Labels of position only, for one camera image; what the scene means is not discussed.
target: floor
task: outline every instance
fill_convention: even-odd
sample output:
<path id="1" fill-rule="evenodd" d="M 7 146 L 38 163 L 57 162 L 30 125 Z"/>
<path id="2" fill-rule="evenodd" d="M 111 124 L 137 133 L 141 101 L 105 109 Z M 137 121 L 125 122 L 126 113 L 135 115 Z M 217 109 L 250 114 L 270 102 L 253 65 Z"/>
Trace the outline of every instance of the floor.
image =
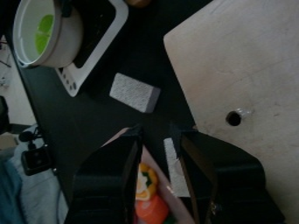
<path id="1" fill-rule="evenodd" d="M 34 111 L 25 92 L 25 85 L 7 44 L 2 45 L 0 61 L 7 64 L 0 63 L 0 95 L 7 101 L 10 122 L 33 125 L 37 123 Z"/>

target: black countertop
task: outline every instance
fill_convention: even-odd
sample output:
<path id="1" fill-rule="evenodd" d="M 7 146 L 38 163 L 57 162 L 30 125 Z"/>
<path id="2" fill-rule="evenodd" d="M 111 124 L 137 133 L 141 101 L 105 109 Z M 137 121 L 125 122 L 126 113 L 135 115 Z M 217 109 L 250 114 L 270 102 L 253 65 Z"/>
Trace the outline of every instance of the black countertop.
<path id="1" fill-rule="evenodd" d="M 167 174 L 165 139 L 170 122 L 194 125 L 191 111 L 165 50 L 165 34 L 210 0 L 155 0 L 123 37 L 106 67 L 94 71 L 83 90 L 71 97 L 53 68 L 21 68 L 38 123 L 50 145 L 67 200 L 73 177 L 93 151 L 125 128 L 145 126 L 145 144 Z M 153 114 L 143 114 L 109 96 L 122 73 L 162 89 Z"/>

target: white cutting board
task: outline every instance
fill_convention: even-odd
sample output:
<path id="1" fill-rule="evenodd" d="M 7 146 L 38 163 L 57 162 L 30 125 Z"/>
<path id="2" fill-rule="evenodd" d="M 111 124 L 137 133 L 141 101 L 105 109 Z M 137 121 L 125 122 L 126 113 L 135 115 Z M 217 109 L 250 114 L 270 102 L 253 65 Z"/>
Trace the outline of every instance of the white cutting board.
<path id="1" fill-rule="evenodd" d="M 252 153 L 299 223 L 299 2 L 214 0 L 165 37 L 199 131 Z M 230 111 L 253 114 L 233 127 Z"/>

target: white bowl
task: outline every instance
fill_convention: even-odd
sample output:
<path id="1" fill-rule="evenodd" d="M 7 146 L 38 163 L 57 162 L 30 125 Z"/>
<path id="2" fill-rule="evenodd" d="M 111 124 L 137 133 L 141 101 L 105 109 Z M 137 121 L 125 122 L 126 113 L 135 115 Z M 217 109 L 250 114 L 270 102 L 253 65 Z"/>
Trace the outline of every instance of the white bowl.
<path id="1" fill-rule="evenodd" d="M 42 54 L 35 35 L 46 15 L 54 15 L 51 37 Z M 81 14 L 73 8 L 70 17 L 62 17 L 58 0 L 23 0 L 14 21 L 14 49 L 23 67 L 66 67 L 75 59 L 83 40 Z"/>

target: sponge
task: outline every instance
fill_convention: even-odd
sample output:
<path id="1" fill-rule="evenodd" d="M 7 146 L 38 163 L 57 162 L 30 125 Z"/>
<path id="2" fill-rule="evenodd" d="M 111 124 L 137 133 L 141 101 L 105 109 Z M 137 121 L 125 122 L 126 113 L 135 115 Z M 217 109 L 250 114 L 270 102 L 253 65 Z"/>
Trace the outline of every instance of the sponge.
<path id="1" fill-rule="evenodd" d="M 139 80 L 117 74 L 110 96 L 143 113 L 153 113 L 159 98 L 161 88 Z"/>

